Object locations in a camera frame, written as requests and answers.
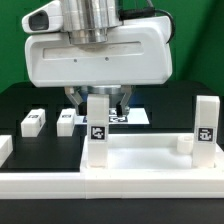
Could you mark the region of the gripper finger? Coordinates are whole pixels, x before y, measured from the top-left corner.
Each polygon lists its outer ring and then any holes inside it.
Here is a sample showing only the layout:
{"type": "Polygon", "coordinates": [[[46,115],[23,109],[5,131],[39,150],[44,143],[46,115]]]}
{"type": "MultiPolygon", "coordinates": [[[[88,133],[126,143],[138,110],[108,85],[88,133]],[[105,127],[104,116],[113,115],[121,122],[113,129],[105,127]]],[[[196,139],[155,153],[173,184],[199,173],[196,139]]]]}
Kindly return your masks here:
{"type": "Polygon", "coordinates": [[[65,94],[70,102],[75,106],[76,114],[81,116],[87,115],[87,103],[83,101],[83,98],[79,94],[79,87],[65,87],[65,94]]]}
{"type": "Polygon", "coordinates": [[[116,104],[116,112],[118,117],[127,116],[129,114],[129,100],[132,95],[132,86],[122,85],[120,88],[120,93],[123,97],[116,104]]]}

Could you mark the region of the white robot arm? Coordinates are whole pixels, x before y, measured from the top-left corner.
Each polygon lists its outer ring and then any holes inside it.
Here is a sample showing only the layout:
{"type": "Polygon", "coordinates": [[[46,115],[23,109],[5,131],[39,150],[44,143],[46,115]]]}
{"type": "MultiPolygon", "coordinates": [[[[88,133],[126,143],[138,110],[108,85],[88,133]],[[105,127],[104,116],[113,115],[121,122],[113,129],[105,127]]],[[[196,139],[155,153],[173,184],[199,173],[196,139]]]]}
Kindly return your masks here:
{"type": "Polygon", "coordinates": [[[87,113],[80,89],[121,94],[119,116],[129,112],[136,85],[165,83],[172,74],[172,16],[148,5],[124,10],[119,0],[52,0],[22,19],[29,34],[25,59],[37,87],[63,87],[77,111],[87,113]]]}

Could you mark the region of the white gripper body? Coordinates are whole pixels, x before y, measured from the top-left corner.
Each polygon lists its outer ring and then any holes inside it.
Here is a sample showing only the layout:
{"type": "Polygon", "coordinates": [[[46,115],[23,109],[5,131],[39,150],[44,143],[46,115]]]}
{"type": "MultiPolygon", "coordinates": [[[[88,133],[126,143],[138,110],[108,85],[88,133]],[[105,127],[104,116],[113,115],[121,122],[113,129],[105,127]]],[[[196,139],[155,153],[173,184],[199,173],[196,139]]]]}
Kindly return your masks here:
{"type": "Polygon", "coordinates": [[[37,87],[162,84],[172,74],[165,16],[127,20],[99,44],[72,45],[66,33],[30,36],[25,58],[37,87]]]}

